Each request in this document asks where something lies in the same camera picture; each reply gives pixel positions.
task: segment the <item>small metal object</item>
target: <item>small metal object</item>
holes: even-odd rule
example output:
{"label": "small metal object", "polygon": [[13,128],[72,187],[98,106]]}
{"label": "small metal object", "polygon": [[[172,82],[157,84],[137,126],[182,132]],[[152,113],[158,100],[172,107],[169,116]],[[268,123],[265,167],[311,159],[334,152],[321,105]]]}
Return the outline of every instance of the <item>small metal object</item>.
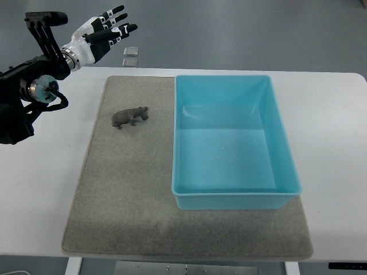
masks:
{"label": "small metal object", "polygon": [[137,56],[139,49],[137,47],[126,47],[124,56]]}
{"label": "small metal object", "polygon": [[47,74],[35,78],[27,87],[28,96],[42,103],[53,102],[56,99],[56,96],[47,90],[49,83],[52,81],[56,82],[56,79]]}
{"label": "small metal object", "polygon": [[122,67],[136,68],[138,60],[136,58],[124,58]]}

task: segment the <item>blue plastic bin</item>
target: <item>blue plastic bin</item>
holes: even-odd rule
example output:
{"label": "blue plastic bin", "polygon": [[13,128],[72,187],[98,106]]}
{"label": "blue plastic bin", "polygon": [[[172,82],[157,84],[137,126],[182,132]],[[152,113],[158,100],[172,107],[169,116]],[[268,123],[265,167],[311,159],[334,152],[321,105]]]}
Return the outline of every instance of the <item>blue plastic bin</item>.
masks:
{"label": "blue plastic bin", "polygon": [[175,78],[172,192],[183,210],[278,209],[300,194],[270,77]]}

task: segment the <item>felt mat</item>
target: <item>felt mat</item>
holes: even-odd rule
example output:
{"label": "felt mat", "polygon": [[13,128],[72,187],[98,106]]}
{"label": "felt mat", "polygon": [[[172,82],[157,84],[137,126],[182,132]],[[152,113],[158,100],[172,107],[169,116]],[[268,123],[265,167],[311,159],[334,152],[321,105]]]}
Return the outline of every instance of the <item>felt mat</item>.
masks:
{"label": "felt mat", "polygon": [[[136,126],[111,125],[120,110],[147,106]],[[174,78],[112,76],[64,231],[68,256],[136,261],[309,258],[300,197],[279,210],[180,210],[171,192]]]}

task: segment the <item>black robotic arm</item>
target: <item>black robotic arm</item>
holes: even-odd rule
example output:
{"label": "black robotic arm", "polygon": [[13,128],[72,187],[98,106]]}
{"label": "black robotic arm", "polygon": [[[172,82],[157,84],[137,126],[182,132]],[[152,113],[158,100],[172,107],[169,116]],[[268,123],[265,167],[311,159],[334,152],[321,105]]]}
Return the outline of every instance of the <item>black robotic arm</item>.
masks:
{"label": "black robotic arm", "polygon": [[[61,49],[50,27],[66,24],[67,15],[55,11],[26,13],[27,27],[43,55],[0,73],[0,143],[16,144],[33,136],[32,124],[42,112],[68,106],[67,98],[58,91],[57,80],[65,79],[71,70],[98,62],[113,45],[137,29],[129,23],[114,27],[127,17],[126,13],[115,16],[123,9],[119,6],[92,17]],[[56,98],[61,102],[49,106]]]}

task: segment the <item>hippo figurine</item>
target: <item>hippo figurine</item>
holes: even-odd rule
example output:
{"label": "hippo figurine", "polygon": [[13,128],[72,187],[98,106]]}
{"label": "hippo figurine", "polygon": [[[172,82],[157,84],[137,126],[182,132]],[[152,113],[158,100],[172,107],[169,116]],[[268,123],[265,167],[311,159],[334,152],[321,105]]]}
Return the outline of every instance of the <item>hippo figurine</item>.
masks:
{"label": "hippo figurine", "polygon": [[130,123],[131,126],[135,126],[135,118],[142,117],[142,120],[148,119],[148,107],[139,107],[134,109],[122,110],[112,115],[112,126],[117,129],[122,129],[121,124]]}

